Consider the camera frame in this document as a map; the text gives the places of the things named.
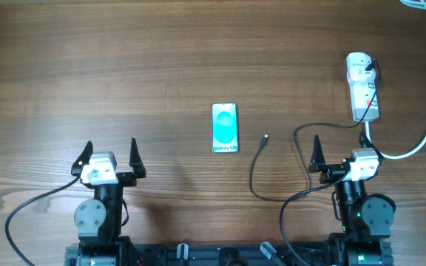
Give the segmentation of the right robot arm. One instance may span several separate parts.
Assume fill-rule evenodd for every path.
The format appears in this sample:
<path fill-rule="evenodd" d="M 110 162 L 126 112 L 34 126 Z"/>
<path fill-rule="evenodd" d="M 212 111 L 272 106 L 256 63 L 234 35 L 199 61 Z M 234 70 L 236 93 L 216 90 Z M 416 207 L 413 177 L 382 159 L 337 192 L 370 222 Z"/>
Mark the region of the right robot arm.
<path fill-rule="evenodd" d="M 396 204 L 384 194 L 368 194 L 365 181 L 378 174 L 385 158 L 366 137 L 359 136 L 360 147 L 341 163 L 327 164 L 318 136 L 308 171 L 320 173 L 322 185 L 332 185 L 335 218 L 342 233 L 328 237 L 329 265 L 393 265 L 392 247 L 385 240 L 391 235 Z"/>

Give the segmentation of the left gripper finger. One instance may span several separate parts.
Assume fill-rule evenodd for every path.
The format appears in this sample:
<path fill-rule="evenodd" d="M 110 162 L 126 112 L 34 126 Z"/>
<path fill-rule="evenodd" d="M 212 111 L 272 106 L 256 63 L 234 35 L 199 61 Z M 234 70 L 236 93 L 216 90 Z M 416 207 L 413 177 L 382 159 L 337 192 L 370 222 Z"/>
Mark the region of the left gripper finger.
<path fill-rule="evenodd" d="M 136 177 L 145 177 L 146 169 L 143 165 L 142 159 L 138 152 L 138 145 L 134 137 L 131 138 L 130 153 L 129 153 L 129 166 Z"/>
<path fill-rule="evenodd" d="M 80 153 L 78 158 L 72 164 L 72 169 L 82 169 L 84 165 L 89 163 L 89 159 L 93 153 L 92 141 L 89 140 L 84 147 L 84 150 Z"/>

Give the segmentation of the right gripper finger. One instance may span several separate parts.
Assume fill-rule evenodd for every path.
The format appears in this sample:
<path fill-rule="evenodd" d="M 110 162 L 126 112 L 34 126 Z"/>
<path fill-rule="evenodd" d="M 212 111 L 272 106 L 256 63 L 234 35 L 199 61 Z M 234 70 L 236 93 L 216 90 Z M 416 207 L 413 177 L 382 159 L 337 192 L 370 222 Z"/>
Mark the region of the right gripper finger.
<path fill-rule="evenodd" d="M 324 154 L 322 151 L 322 145 L 320 141 L 320 137 L 318 135 L 314 136 L 314 147 L 310 159 L 309 166 L 310 167 L 325 167 L 326 162 L 324 158 Z"/>
<path fill-rule="evenodd" d="M 359 133 L 359 144 L 362 148 L 371 148 L 376 152 L 376 155 L 379 160 L 384 160 L 382 153 L 372 144 L 372 142 L 367 137 L 365 131 Z"/>

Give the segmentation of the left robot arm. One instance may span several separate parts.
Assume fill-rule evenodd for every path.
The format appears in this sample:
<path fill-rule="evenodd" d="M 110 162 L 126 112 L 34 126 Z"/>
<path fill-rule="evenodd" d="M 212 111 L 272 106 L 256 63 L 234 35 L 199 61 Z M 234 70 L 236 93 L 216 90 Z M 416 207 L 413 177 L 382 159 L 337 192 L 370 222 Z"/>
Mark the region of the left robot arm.
<path fill-rule="evenodd" d="M 94 197 L 83 201 L 74 213 L 79 244 L 67 248 L 64 264 L 72 266 L 143 265 L 144 260 L 121 228 L 128 222 L 123 198 L 125 187 L 135 187 L 146 176 L 138 153 L 136 139 L 131 139 L 128 172 L 117 172 L 113 152 L 95 153 L 88 142 L 71 168 L 71 175 L 94 191 Z"/>

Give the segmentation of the turquoise Galaxy S25 smartphone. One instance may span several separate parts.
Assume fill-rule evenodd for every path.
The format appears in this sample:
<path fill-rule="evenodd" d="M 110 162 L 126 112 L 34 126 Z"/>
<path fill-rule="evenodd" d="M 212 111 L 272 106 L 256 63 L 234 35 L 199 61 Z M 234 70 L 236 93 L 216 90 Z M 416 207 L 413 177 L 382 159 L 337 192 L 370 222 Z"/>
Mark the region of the turquoise Galaxy S25 smartphone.
<path fill-rule="evenodd" d="M 212 152 L 235 153 L 239 151 L 237 104 L 212 105 Z"/>

